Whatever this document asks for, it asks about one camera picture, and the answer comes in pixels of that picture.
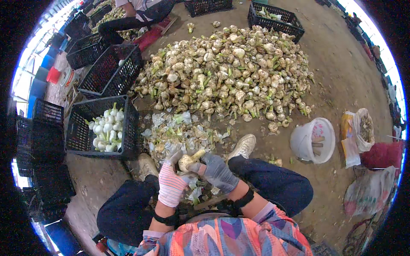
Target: gray glove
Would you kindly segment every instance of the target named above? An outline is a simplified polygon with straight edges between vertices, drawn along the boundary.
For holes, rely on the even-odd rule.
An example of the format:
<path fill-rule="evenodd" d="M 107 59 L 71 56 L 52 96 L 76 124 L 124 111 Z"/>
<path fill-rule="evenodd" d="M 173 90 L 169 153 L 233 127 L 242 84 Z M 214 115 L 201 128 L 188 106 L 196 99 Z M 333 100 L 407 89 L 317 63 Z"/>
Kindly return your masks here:
<path fill-rule="evenodd" d="M 228 194 L 236 188 L 239 178 L 234 176 L 225 161 L 217 155 L 205 153 L 201 160 L 202 163 L 191 163 L 187 165 L 187 170 L 196 172 L 204 176 L 209 183 L 219 188 L 223 193 Z"/>

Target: white sneaker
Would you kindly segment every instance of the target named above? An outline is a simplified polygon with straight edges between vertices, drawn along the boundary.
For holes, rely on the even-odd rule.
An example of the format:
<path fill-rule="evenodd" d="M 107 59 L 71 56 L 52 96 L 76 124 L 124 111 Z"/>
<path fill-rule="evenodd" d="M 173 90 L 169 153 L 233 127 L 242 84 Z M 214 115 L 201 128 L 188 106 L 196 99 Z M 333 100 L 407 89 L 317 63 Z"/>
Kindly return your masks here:
<path fill-rule="evenodd" d="M 243 156 L 245 159 L 249 159 L 249 155 L 252 153 L 253 149 L 255 148 L 255 144 L 256 144 L 255 135 L 247 134 L 243 136 L 238 141 L 233 151 L 228 155 L 226 162 L 228 162 L 229 159 L 235 156 Z"/>
<path fill-rule="evenodd" d="M 145 178 L 152 174 L 154 176 L 159 176 L 157 171 L 157 167 L 155 166 L 154 161 L 151 157 L 145 153 L 142 153 L 138 156 L 138 164 L 139 164 L 139 178 L 142 181 L 145 181 Z"/>

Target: hand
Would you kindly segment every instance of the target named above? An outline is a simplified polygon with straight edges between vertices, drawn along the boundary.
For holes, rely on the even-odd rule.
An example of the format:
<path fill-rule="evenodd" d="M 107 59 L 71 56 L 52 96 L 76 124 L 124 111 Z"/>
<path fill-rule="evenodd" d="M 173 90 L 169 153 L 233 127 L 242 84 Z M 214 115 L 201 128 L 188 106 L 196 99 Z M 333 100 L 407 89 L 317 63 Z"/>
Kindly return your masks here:
<path fill-rule="evenodd" d="M 175 173 L 175 164 L 182 157 L 182 150 L 166 158 L 159 172 L 158 200 L 169 207 L 177 207 L 182 193 L 188 183 L 193 179 L 191 174 L 178 176 Z"/>
<path fill-rule="evenodd" d="M 206 153 L 201 160 L 202 163 L 191 163 L 187 170 L 204 176 L 212 185 L 219 188 L 223 193 L 230 193 L 239 183 L 239 178 L 233 175 L 225 161 L 217 155 Z"/>

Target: dirt floor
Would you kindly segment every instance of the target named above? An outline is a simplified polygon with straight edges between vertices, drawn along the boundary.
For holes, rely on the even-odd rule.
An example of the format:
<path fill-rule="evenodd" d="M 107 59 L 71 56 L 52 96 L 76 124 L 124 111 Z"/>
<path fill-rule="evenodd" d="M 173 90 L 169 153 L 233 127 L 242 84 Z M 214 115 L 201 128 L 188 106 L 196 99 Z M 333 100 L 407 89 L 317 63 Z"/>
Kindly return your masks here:
<path fill-rule="evenodd" d="M 180 19 L 143 56 L 147 59 L 149 54 L 174 41 L 210 35 L 214 29 L 211 22 L 215 20 L 221 22 L 221 28 L 232 24 L 247 27 L 249 4 L 249 1 L 244 4 L 234 1 L 234 9 L 231 11 L 195 18 L 188 16 L 183 4 L 178 4 L 173 11 Z M 236 136 L 226 140 L 235 143 L 243 135 L 253 133 L 256 135 L 257 145 L 251 154 L 252 158 L 265 159 L 266 155 L 273 154 L 283 160 L 285 168 L 307 177 L 313 186 L 314 197 L 310 205 L 294 219 L 304 234 L 316 242 L 326 241 L 341 253 L 345 237 L 352 226 L 367 216 L 350 219 L 343 213 L 344 194 L 356 176 L 352 168 L 345 169 L 339 122 L 344 111 L 356 112 L 360 108 L 367 108 L 373 119 L 376 142 L 390 142 L 390 139 L 382 136 L 392 133 L 387 98 L 376 66 L 336 12 L 313 0 L 277 0 L 274 5 L 294 12 L 305 29 L 299 43 L 309 55 L 310 70 L 316 70 L 316 85 L 311 87 L 312 94 L 307 95 L 304 101 L 308 105 L 315 105 L 311 119 L 323 117 L 332 123 L 336 134 L 336 148 L 330 160 L 320 165 L 296 161 L 289 145 L 290 134 L 296 125 L 309 122 L 298 111 L 292 115 L 293 122 L 288 128 L 280 128 L 278 136 L 268 136 L 268 129 L 261 131 L 261 126 L 267 128 L 266 120 L 252 120 L 245 125 L 239 119 L 233 126 Z M 196 27 L 192 35 L 187 33 L 186 24 L 189 22 Z M 50 101 L 53 98 L 58 101 L 57 90 L 48 90 Z M 139 106 L 141 110 L 147 108 L 149 106 Z M 223 131 L 226 125 L 226 121 L 217 121 L 211 126 Z M 227 153 L 228 149 L 218 151 L 219 155 Z M 289 162 L 290 157 L 294 158 L 293 164 Z M 102 204 L 128 179 L 128 175 L 117 161 L 68 155 L 67 164 L 77 196 L 69 204 L 65 218 L 87 253 L 103 255 L 96 250 L 95 243 L 91 240 L 98 231 L 96 215 Z"/>

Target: patterned shirt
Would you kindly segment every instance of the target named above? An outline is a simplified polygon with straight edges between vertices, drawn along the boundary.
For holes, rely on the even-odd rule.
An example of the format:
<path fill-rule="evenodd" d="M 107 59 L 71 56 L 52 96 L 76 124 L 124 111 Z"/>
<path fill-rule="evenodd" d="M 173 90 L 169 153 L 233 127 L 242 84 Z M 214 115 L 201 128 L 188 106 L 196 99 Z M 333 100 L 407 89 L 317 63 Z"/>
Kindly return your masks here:
<path fill-rule="evenodd" d="M 219 217 L 144 231 L 136 255 L 313 255 L 298 225 L 268 203 L 253 219 Z"/>

